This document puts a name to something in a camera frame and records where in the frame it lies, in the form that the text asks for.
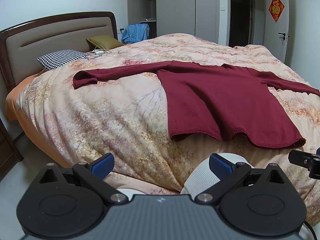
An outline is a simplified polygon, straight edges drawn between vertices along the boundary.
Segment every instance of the closet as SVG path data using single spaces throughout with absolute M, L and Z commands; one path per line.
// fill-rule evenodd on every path
M 217 42 L 219 0 L 127 0 L 128 24 L 146 23 L 153 37 L 188 33 Z

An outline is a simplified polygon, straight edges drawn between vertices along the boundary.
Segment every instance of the black circular disc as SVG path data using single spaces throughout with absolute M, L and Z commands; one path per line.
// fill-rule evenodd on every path
M 278 183 L 237 188 L 222 198 L 219 210 L 239 231 L 262 237 L 284 236 L 299 230 L 306 217 L 298 193 L 286 189 Z
M 35 236 L 61 239 L 88 231 L 103 211 L 101 198 L 91 190 L 70 185 L 48 185 L 46 190 L 46 185 L 42 185 L 41 191 L 23 196 L 17 218 Z

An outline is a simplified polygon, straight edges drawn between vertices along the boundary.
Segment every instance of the maroon sweater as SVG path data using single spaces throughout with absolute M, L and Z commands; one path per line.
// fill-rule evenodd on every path
M 256 147 L 300 147 L 306 140 L 292 123 L 269 87 L 320 96 L 319 90 L 252 68 L 164 61 L 109 69 L 79 71 L 73 87 L 97 84 L 143 72 L 156 73 L 168 102 L 172 140 L 205 133 L 220 141 L 243 134 Z

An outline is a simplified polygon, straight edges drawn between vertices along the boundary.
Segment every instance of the yellow cushion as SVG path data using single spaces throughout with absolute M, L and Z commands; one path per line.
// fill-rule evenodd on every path
M 115 38 L 110 37 L 109 35 L 99 35 L 91 38 L 87 38 L 87 43 L 90 46 L 90 49 L 114 49 L 123 44 L 117 41 Z

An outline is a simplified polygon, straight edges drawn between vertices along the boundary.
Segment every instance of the doorway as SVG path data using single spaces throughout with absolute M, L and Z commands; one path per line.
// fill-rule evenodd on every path
M 229 46 L 252 44 L 253 0 L 230 0 Z

